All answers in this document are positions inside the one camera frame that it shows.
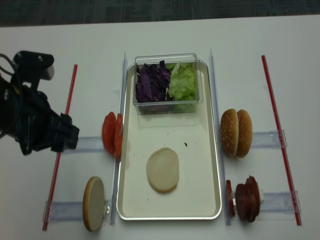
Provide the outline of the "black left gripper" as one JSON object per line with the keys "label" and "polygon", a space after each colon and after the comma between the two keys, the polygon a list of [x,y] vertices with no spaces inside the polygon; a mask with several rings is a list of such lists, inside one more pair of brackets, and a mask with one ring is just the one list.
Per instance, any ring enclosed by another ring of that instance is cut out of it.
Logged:
{"label": "black left gripper", "polygon": [[74,150],[80,132],[69,115],[51,109],[43,92],[24,85],[20,100],[15,86],[1,77],[0,131],[5,130],[25,156],[48,148],[57,153]]}

